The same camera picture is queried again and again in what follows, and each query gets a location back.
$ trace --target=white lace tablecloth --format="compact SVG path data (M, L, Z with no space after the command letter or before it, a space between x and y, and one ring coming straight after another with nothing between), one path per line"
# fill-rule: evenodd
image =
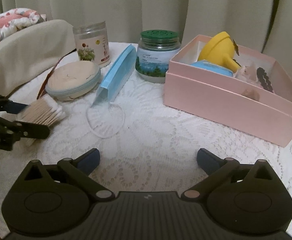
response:
M110 43L112 62L128 46ZM61 64L77 59L66 57ZM102 69L105 74L109 66ZM16 91L11 99L31 103L36 99L40 76ZM0 235L8 233L1 215L1 203L10 187L32 159L55 164L64 157L76 158L95 147L101 152L100 166L91 178L114 192L183 192L206 175L197 166L196 153L203 147L221 158L233 157L241 163L266 159L292 196L292 141L286 148L276 146L224 125L163 105L163 84L144 81L133 72L115 102L125 112L121 130L111 138L95 136L86 121L86 109L96 89L72 102L61 103L68 116L55 126L50 137L25 147L22 141L11 152L0 150ZM292 221L288 228L292 235Z

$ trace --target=light blue container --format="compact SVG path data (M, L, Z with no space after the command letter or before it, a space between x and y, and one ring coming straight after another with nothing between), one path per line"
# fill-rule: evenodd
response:
M229 77L233 76L233 72L231 70L229 70L225 67L221 67L219 65L210 63L207 60L196 61L196 62L192 63L191 66L210 70L210 71L213 71L215 73L222 74L222 75L229 76Z

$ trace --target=jar label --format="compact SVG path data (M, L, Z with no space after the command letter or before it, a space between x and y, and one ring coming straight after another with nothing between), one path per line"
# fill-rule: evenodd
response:
M76 40L76 49L80 60L94 61L101 65L110 60L107 36Z
M180 49L152 51L138 48L135 68L139 73L146 76L165 77L169 60L179 51Z

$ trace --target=folded blanket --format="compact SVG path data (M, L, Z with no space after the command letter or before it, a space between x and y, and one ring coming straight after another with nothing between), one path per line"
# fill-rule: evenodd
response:
M26 27L46 21L46 15L27 8L11 9L0 14L0 41Z
M0 42L0 95L9 95L75 48L73 26L64 20L39 23L7 37Z

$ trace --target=brown cord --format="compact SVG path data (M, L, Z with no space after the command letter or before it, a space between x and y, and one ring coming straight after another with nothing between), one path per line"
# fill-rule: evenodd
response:
M74 49L73 51L69 52L69 53L66 54L65 56L62 56L62 57L59 59L59 61L53 66L53 68L51 69L51 71L48 73L48 75L47 75L45 81L43 82L43 84L42 84L41 87L40 87L40 90L39 90L38 95L37 95L37 99L41 98L43 95L45 95L45 94L47 93L46 90L45 90L45 87L46 87L46 85L47 85L48 79L49 79L49 78L51 77L51 75L54 73L54 71L55 71L57 65L60 63L60 61L62 61L62 59L63 59L64 57L66 57L67 55L69 55L70 53L73 53L73 52L75 52L75 51L76 51L76 49Z

